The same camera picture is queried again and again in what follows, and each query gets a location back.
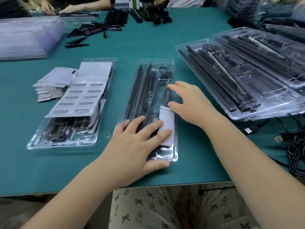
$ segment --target left hand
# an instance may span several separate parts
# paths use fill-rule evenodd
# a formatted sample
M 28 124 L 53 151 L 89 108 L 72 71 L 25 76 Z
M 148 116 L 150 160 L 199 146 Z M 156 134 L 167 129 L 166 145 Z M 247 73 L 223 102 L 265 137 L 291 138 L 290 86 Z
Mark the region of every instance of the left hand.
M 146 161 L 148 155 L 173 133 L 167 129 L 158 135 L 147 138 L 163 125 L 162 120 L 147 125 L 136 133 L 140 123 L 145 119 L 140 116 L 131 123 L 126 120 L 116 126 L 107 147 L 94 162 L 107 172 L 113 189 L 128 186 L 155 170 L 170 166 L 167 160 Z
M 68 5 L 66 8 L 64 8 L 62 11 L 60 11 L 60 14 L 71 14 L 74 12 L 82 11 L 84 9 L 84 5 Z

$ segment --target hand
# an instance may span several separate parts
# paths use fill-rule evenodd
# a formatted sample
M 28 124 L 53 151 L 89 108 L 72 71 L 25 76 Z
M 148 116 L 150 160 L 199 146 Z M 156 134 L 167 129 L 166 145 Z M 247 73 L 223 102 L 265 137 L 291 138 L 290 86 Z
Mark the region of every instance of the hand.
M 62 11 L 60 11 L 60 14 L 70 14 L 78 11 L 82 11 L 84 9 L 84 5 L 68 5 L 66 8 L 64 8 Z
M 209 119 L 220 114 L 197 86 L 176 81 L 167 87 L 183 99 L 183 104 L 171 101 L 168 106 L 187 122 L 202 127 L 203 117 Z
M 42 13 L 55 15 L 54 7 L 47 0 L 41 0 L 40 10 Z
M 114 189 L 125 187 L 155 170 L 169 167 L 167 160 L 157 159 L 146 161 L 148 155 L 172 134 L 167 129 L 147 140 L 163 121 L 149 124 L 138 133 L 135 133 L 139 124 L 145 119 L 140 116 L 131 123 L 129 120 L 116 126 L 107 147 L 102 152 L 99 166 L 105 167 L 109 181 L 113 182 Z

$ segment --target barcode label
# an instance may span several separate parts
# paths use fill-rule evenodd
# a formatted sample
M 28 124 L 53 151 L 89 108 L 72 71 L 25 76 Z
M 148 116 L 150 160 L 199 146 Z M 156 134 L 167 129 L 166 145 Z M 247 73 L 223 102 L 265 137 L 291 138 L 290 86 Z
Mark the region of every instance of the barcode label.
M 69 93 L 82 93 L 82 90 L 70 90 Z
M 78 99 L 79 96 L 65 96 L 64 99 Z
M 65 114 L 67 113 L 69 110 L 53 110 L 52 114 Z
M 104 83 L 91 83 L 90 86 L 91 87 L 102 87 L 104 85 Z
M 88 90 L 87 93 L 100 93 L 102 90 Z
M 82 84 L 73 84 L 73 87 L 85 87 L 86 84 L 82 83 Z
M 83 113 L 89 113 L 90 112 L 90 108 L 86 108 L 86 109 L 74 109 L 73 113 L 77 113 L 77 114 L 83 114 Z
M 84 96 L 83 99 L 97 98 L 98 96 Z
M 66 102 L 66 103 L 59 103 L 59 106 L 72 106 L 74 103 Z
M 90 102 L 80 102 L 78 105 L 90 105 L 90 104 L 94 104 L 94 101 L 90 101 Z

